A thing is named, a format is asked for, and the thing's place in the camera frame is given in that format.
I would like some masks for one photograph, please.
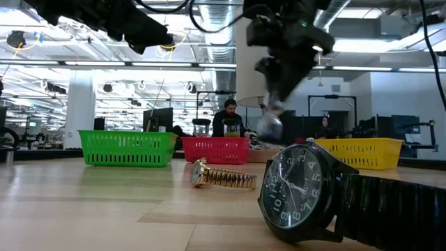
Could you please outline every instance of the watch strap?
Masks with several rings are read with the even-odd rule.
[[[335,232],[382,250],[446,250],[446,191],[343,174]]]
[[[228,188],[256,188],[257,176],[225,169],[209,169],[205,182]]]

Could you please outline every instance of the table surface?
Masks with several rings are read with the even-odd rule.
[[[258,175],[257,189],[191,188],[191,164],[87,167],[82,159],[0,166],[0,250],[375,250],[277,240],[256,202],[264,164],[217,166]],[[446,188],[446,172],[363,171]]]

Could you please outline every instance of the woman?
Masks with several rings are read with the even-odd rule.
[[[322,126],[316,131],[317,139],[336,139],[336,134],[328,127],[328,117],[322,118]]]

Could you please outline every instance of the red basket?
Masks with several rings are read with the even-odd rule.
[[[209,164],[241,165],[248,161],[249,139],[243,137],[182,137],[188,162],[206,158]]]

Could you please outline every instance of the green basket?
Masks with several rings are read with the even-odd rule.
[[[176,135],[168,132],[80,130],[85,164],[163,167],[172,159]]]

